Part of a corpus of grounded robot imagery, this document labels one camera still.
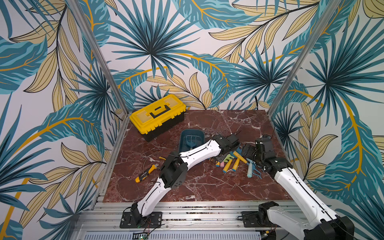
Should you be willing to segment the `yellow handled pliers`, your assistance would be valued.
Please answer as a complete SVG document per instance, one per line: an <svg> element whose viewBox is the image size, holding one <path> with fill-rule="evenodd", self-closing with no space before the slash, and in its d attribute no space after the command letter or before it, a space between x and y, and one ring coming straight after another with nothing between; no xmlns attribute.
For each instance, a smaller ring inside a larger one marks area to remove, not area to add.
<svg viewBox="0 0 384 240"><path fill-rule="evenodd" d="M155 170L160 170L159 168L159 164L152 164L150 167L148 167L147 169L144 170L144 167L146 166L146 162L147 160L151 159L150 157L148 157L145 161L144 161L144 164L143 164L143 172L138 176L136 177L135 179L135 182L136 183L140 183L142 182L143 180L145 180L153 171ZM160 160L162 161L165 161L166 158L164 157L159 157Z"/></svg>

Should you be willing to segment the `yellow black toolbox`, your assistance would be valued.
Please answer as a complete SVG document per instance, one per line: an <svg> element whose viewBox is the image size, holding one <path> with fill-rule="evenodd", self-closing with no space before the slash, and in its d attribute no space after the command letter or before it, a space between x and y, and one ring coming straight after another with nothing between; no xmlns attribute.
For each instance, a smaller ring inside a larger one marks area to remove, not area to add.
<svg viewBox="0 0 384 240"><path fill-rule="evenodd" d="M130 121L141 136L150 142L184 120L187 106L175 95L162 99L134 112Z"/></svg>

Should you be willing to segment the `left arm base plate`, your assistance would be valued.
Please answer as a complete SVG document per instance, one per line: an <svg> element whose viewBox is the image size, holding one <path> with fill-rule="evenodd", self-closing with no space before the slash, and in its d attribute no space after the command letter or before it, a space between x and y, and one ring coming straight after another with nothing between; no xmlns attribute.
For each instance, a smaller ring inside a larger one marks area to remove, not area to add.
<svg viewBox="0 0 384 240"><path fill-rule="evenodd" d="M146 217L124 212L120 222L120 229L155 229L160 228L163 220L162 212L152 212Z"/></svg>

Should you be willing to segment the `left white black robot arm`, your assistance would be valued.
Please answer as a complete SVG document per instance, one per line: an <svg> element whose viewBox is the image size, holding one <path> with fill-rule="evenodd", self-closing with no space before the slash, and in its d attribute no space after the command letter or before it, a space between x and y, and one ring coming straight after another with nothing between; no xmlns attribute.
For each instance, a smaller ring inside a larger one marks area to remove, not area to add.
<svg viewBox="0 0 384 240"><path fill-rule="evenodd" d="M132 204L131 214L137 220L150 215L169 191L184 183L187 173L192 167L210 158L228 154L236 150L239 145L239 139L235 134L228 137L215 135L205 144L192 150L169 154L151 190L142 200Z"/></svg>

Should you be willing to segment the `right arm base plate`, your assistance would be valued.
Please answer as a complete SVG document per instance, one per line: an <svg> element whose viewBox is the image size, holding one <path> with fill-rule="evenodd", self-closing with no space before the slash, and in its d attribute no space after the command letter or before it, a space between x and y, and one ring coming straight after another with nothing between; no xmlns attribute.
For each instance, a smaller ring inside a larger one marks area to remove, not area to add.
<svg viewBox="0 0 384 240"><path fill-rule="evenodd" d="M245 228L279 228L279 225L269 221L267 214L258 211L244 211L237 217L238 221L243 222Z"/></svg>

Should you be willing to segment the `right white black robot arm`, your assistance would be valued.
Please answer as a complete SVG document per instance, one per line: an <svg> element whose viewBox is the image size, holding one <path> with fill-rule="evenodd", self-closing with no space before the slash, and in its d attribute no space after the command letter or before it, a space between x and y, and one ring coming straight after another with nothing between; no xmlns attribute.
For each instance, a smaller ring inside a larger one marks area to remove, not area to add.
<svg viewBox="0 0 384 240"><path fill-rule="evenodd" d="M261 136L254 145L245 144L241 156L280 184L306 217L302 220L276 202L266 202L259 205L256 212L242 212L246 228L277 226L299 240L354 239L353 222L336 214L304 183L287 159L276 156L271 136Z"/></svg>

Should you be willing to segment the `teal plastic storage box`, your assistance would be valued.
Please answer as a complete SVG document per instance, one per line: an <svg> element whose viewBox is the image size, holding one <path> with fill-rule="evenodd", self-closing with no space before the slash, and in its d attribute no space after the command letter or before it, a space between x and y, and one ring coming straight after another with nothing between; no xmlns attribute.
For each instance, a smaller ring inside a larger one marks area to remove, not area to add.
<svg viewBox="0 0 384 240"><path fill-rule="evenodd" d="M179 153L193 150L205 143L204 132L197 129L183 130L180 137Z"/></svg>

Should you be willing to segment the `aluminium rail frame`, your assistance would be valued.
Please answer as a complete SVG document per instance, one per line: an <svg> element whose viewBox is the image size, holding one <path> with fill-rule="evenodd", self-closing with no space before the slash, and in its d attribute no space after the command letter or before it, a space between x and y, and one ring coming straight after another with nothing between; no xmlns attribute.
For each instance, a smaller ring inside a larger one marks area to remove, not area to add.
<svg viewBox="0 0 384 240"><path fill-rule="evenodd" d="M72 240L84 240L92 232L122 234L120 222L131 202L106 203L99 197L89 211L84 211L75 225ZM166 231L244 231L242 212L257 211L263 201L160 202L156 212L162 212L162 226L155 233Z"/></svg>

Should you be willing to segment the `teal fork white handle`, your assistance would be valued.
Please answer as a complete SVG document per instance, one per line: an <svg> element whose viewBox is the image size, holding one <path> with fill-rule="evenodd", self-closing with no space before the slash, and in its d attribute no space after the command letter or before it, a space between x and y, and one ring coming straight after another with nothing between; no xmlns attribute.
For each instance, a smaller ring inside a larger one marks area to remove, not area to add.
<svg viewBox="0 0 384 240"><path fill-rule="evenodd" d="M254 164L254 162L250 159L247 159L247 162L248 162L247 177L251 178L253 175L255 175L257 178L262 179L262 174L257 169L257 166Z"/></svg>

